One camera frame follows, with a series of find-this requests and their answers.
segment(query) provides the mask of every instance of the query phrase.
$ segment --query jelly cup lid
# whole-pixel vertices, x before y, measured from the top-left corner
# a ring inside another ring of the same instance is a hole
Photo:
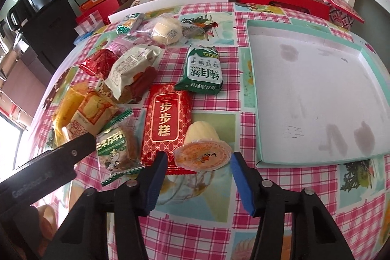
[[[206,172],[227,164],[232,148],[221,140],[201,139],[187,143],[174,151],[175,164],[181,168]]]

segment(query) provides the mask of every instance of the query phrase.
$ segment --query red snack package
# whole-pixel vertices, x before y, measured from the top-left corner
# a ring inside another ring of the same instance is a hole
[[[195,174],[176,166],[173,151],[183,145],[191,124],[191,97],[188,91],[175,91],[174,84],[152,85],[146,112],[141,160],[150,166],[156,151],[168,154],[167,174]]]
[[[105,80],[118,57],[109,49],[100,49],[79,65],[85,73]]]

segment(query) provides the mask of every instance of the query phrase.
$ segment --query screw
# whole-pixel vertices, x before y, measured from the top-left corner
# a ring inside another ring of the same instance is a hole
[[[305,193],[307,195],[313,195],[315,193],[315,190],[309,188],[309,187],[305,187]]]
[[[86,189],[84,193],[87,196],[91,196],[92,194],[95,193],[95,189],[93,187],[90,187],[90,188]]]
[[[133,186],[136,186],[137,184],[138,184],[138,182],[137,182],[137,180],[134,179],[134,178],[132,178],[131,180],[128,180],[128,181],[126,182],[126,185],[127,185],[128,187],[133,187]]]
[[[261,185],[264,186],[264,187],[271,187],[273,185],[273,183],[270,180],[263,180],[261,182]]]

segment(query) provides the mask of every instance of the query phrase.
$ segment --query blue gripper pad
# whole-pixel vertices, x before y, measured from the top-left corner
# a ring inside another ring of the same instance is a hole
[[[149,187],[146,192],[146,206],[147,212],[152,211],[157,203],[158,195],[163,186],[165,173],[168,168],[168,156],[164,151],[158,151],[155,161],[151,166],[151,177]]]
[[[247,168],[246,163],[245,167],[242,166],[243,158],[240,152],[233,153],[230,159],[230,167],[232,169],[233,177],[235,184],[237,186],[237,190],[240,194],[241,201],[244,205],[245,210],[249,213],[249,215],[253,216],[255,212],[255,205],[253,200],[253,192],[248,184],[246,176],[243,172],[244,168]]]

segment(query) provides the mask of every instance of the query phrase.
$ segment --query plaid tablecloth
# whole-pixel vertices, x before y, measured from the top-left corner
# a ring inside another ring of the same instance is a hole
[[[271,6],[207,3],[165,11],[178,15],[179,19],[216,22],[217,27],[209,30],[208,39],[195,40],[194,43],[217,47],[224,86],[216,96],[195,95],[193,120],[207,120],[214,125],[221,139],[235,150],[240,150],[251,167],[256,164],[255,108],[246,21],[308,24],[308,28],[325,28],[348,41],[354,41],[356,37],[321,18]],[[113,39],[115,28],[116,25],[109,25],[92,36],[74,65],[82,62],[108,39]],[[158,64],[155,83],[179,81],[185,55],[186,48],[165,51]],[[83,81],[88,81],[90,86],[97,83],[97,79],[77,70],[71,84]],[[138,132],[140,138],[147,102],[145,98],[140,104],[132,106],[141,126]],[[58,103],[54,102],[39,122],[35,136],[38,153],[53,146],[51,116]],[[82,160],[76,171],[77,182],[84,188],[95,187],[101,191],[115,188],[123,182],[117,180],[102,188],[95,153]],[[301,191],[304,187],[313,188],[343,232],[357,260],[373,259],[386,241],[390,232],[390,194],[387,193],[390,188],[390,155],[354,164],[259,171],[263,178],[285,189]],[[51,203],[58,209],[58,199],[52,197]],[[214,172],[167,176],[156,209],[140,222],[150,259],[244,260],[250,256],[259,219],[251,218],[244,210],[226,166]],[[108,238],[110,257],[117,259],[113,221],[110,222]],[[283,248],[288,250],[290,244],[291,216],[286,215]]]

